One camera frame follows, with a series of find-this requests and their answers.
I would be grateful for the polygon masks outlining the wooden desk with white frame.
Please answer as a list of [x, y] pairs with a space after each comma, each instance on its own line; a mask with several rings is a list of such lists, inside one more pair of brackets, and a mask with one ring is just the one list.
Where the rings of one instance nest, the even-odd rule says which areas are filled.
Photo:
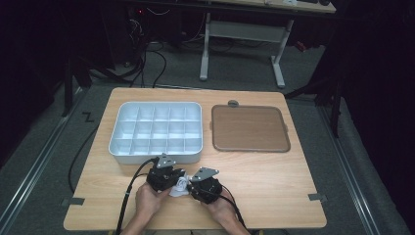
[[[313, 16], [326, 16], [327, 14], [335, 14], [337, 11], [331, 0], [207, 0], [209, 7], [212, 7], [214, 3], [222, 3], [229, 7], [258, 7], [260, 10], [281, 10], [283, 13], [305, 13]], [[279, 45], [276, 54], [270, 57], [270, 63], [277, 86], [284, 88], [285, 80], [281, 71], [280, 60], [294, 22], [294, 18], [289, 17], [283, 25], [237, 23], [233, 20], [213, 20], [210, 13], [206, 13], [200, 80], [208, 79], [209, 41], [212, 37], [242, 39], [277, 43]]]

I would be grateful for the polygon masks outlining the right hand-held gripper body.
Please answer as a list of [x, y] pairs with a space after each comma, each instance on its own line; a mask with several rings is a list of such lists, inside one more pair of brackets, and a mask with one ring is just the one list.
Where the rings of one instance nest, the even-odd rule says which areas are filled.
[[217, 169], [200, 167], [190, 177], [187, 189], [191, 196], [204, 204], [215, 202], [222, 192], [222, 184], [214, 178], [219, 171]]

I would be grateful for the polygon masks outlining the white sock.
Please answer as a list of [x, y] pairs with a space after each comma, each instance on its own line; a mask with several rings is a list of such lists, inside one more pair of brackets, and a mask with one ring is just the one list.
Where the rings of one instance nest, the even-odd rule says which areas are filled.
[[190, 185], [190, 179], [187, 174], [180, 176], [176, 184], [171, 188], [169, 195], [171, 197], [181, 197], [189, 194], [188, 186]]

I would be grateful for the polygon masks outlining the white divided storage box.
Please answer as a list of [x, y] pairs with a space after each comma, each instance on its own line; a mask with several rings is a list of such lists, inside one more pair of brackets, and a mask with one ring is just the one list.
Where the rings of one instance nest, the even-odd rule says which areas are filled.
[[123, 165], [166, 154], [178, 164], [200, 160], [203, 111], [196, 102], [126, 102], [118, 110], [109, 152]]

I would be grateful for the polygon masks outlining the person's right hand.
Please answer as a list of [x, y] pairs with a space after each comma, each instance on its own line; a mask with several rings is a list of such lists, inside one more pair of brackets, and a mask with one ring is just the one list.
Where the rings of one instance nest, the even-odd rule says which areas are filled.
[[229, 203], [230, 199], [230, 194], [227, 191], [223, 191], [221, 197], [215, 202], [204, 204], [204, 207], [209, 211], [212, 218], [223, 227], [238, 221], [235, 210]]

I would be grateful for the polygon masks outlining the black metal stand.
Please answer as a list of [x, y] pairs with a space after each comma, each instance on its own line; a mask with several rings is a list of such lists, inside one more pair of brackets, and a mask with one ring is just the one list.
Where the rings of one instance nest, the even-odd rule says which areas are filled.
[[305, 86], [285, 94], [284, 97], [293, 99], [306, 93], [315, 94], [314, 104], [316, 106], [331, 106], [331, 114], [329, 115], [330, 130], [335, 137], [339, 137], [338, 126], [343, 86], [344, 79], [341, 76], [324, 77], [310, 81]]
[[80, 56], [70, 56], [65, 64], [65, 96], [63, 116], [69, 114], [73, 106], [73, 81], [76, 80], [81, 88], [89, 88], [92, 85], [92, 79], [89, 75], [90, 62]]

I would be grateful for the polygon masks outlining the person's left hand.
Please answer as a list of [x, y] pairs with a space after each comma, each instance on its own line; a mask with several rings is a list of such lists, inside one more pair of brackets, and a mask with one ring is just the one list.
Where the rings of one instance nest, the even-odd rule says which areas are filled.
[[136, 215], [139, 217], [152, 217], [161, 208], [162, 202], [169, 196], [169, 191], [155, 191], [148, 183], [141, 185], [135, 197]]

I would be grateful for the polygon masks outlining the metal floor rail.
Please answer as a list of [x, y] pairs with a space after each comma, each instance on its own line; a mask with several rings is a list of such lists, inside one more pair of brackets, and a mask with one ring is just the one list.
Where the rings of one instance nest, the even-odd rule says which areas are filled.
[[330, 118], [325, 108], [317, 107], [317, 112], [320, 115], [324, 126], [330, 136], [331, 142], [335, 148], [341, 172], [344, 176], [346, 187], [353, 201], [354, 207], [362, 222], [364, 230], [367, 235], [381, 235], [379, 227], [373, 217], [370, 207], [367, 203], [366, 197], [363, 194], [359, 183], [353, 173], [350, 163], [346, 157], [346, 152], [341, 144], [341, 141], [332, 131], [330, 125]]
[[73, 110], [87, 88], [71, 93], [73, 104], [66, 111], [65, 93], [59, 90], [56, 101], [34, 122], [11, 158], [0, 170], [0, 234], [12, 226], [64, 131]]

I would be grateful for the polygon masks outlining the brown box lid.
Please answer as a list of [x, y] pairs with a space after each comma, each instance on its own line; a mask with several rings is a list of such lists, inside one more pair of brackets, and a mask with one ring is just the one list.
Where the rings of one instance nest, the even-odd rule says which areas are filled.
[[276, 107], [215, 105], [211, 130], [218, 151], [286, 153], [291, 149], [288, 127]]

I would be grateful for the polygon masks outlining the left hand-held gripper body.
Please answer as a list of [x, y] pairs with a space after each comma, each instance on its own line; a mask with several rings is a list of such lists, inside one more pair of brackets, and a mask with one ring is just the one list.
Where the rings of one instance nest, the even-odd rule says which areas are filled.
[[173, 187], [178, 179], [175, 178], [176, 161], [170, 156], [162, 154], [153, 159], [154, 165], [149, 170], [146, 181], [157, 192]]

